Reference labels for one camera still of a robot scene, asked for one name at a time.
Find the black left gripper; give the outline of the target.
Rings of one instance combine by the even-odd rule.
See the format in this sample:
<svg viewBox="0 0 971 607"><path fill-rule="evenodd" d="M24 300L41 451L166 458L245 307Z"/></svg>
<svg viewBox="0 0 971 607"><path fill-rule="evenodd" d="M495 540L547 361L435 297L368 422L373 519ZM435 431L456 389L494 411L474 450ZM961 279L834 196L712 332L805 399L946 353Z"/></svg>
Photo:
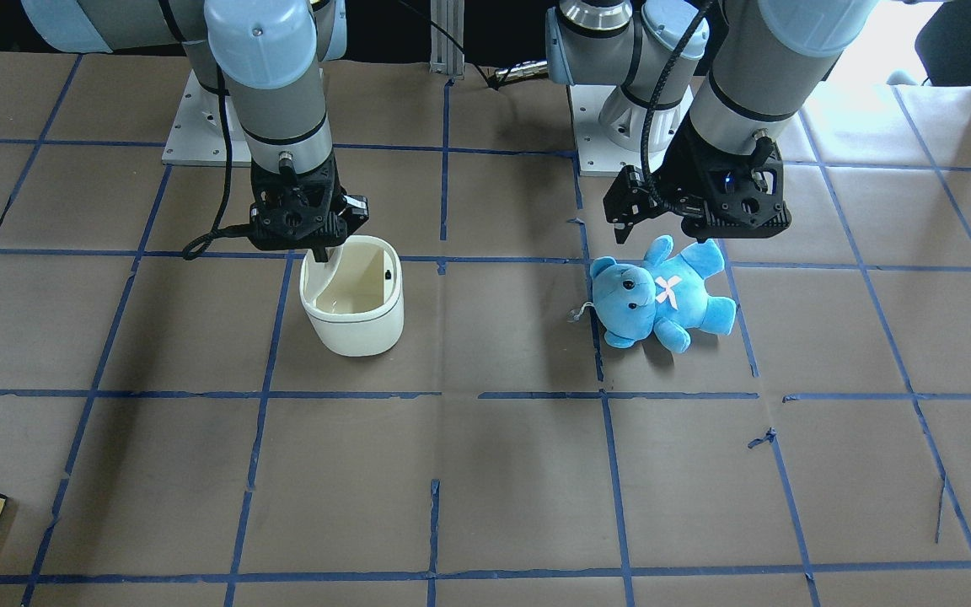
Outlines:
<svg viewBox="0 0 971 607"><path fill-rule="evenodd" d="M751 153L725 153L682 120L654 177L667 210L681 215L690 238L769 239L791 226L777 142L765 131L750 136ZM604 216L614 234L630 234L632 223L659 218L663 204L635 165L621 166L604 196Z"/></svg>

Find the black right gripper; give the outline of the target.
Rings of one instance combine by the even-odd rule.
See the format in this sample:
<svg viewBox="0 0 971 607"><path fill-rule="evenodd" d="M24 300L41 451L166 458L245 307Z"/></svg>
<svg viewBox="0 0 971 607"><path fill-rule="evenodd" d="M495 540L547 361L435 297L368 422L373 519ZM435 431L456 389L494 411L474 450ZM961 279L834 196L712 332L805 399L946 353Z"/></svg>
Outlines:
<svg viewBox="0 0 971 607"><path fill-rule="evenodd" d="M327 264L329 247L343 245L367 222L367 199L347 195L334 153L301 174L288 162L276 173L253 162L250 183L248 239L262 252L313 250L314 261Z"/></svg>

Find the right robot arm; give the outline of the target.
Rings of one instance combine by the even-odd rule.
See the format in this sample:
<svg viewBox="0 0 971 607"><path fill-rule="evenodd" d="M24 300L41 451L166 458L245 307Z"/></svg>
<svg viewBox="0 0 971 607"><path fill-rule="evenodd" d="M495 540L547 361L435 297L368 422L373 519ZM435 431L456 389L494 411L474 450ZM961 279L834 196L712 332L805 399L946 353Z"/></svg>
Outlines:
<svg viewBox="0 0 971 607"><path fill-rule="evenodd" d="M309 250L324 264L367 221L365 197L340 183L321 62L346 49L341 1L24 1L32 27L59 51L94 53L179 43L206 91L218 97L224 145L228 111L251 157L247 223L207 234L246 238L262 252Z"/></svg>

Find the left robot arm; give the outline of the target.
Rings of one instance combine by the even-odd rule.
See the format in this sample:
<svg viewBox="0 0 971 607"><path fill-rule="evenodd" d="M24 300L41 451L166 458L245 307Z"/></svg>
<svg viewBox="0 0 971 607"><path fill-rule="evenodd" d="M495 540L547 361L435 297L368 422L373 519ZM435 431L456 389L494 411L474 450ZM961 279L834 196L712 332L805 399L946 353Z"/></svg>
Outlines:
<svg viewBox="0 0 971 607"><path fill-rule="evenodd" d="M604 197L617 243L671 212L693 239L769 239L792 215L778 138L855 41L872 1L723 1L722 43L652 165L658 114L677 114L713 34L712 3L559 1L548 11L550 79L608 85L604 125L637 160Z"/></svg>

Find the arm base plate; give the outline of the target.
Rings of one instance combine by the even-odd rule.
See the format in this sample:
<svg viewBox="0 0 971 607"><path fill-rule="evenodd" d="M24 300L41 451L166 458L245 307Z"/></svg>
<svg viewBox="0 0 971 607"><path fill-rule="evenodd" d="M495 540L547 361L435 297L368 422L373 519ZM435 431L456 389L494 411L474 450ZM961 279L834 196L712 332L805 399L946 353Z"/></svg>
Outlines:
<svg viewBox="0 0 971 607"><path fill-rule="evenodd" d="M582 176L613 177L626 165L640 164L645 108L633 104L618 86L570 86L569 97ZM663 164L664 154L693 98L693 89L686 86L677 106L655 112L648 143L652 170Z"/></svg>
<svg viewBox="0 0 971 607"><path fill-rule="evenodd" d="M176 166L226 164L227 149L221 134L220 99L201 86L195 73L190 73L178 110L174 116L162 162Z"/></svg>

